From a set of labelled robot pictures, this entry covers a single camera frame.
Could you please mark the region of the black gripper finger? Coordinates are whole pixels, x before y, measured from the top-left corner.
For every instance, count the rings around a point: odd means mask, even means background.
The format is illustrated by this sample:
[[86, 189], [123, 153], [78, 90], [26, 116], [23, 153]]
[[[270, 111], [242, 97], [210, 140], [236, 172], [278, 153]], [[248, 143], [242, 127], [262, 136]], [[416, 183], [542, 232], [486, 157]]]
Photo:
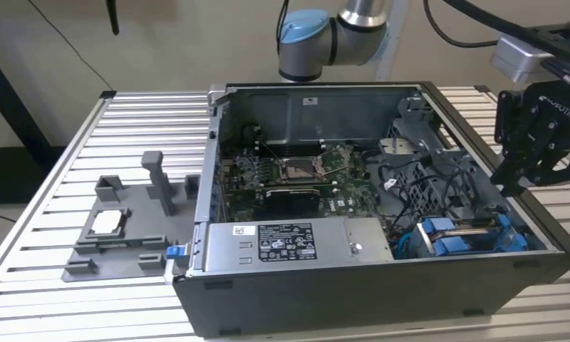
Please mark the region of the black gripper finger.
[[570, 151], [547, 150], [540, 159], [524, 165], [522, 178], [512, 193], [522, 194], [530, 187], [548, 187], [570, 183]]
[[516, 196], [523, 188], [519, 185], [519, 126], [520, 104], [523, 96], [520, 92], [504, 90], [499, 93], [495, 141], [502, 145], [502, 163], [492, 175], [492, 183], [502, 185], [503, 196]]

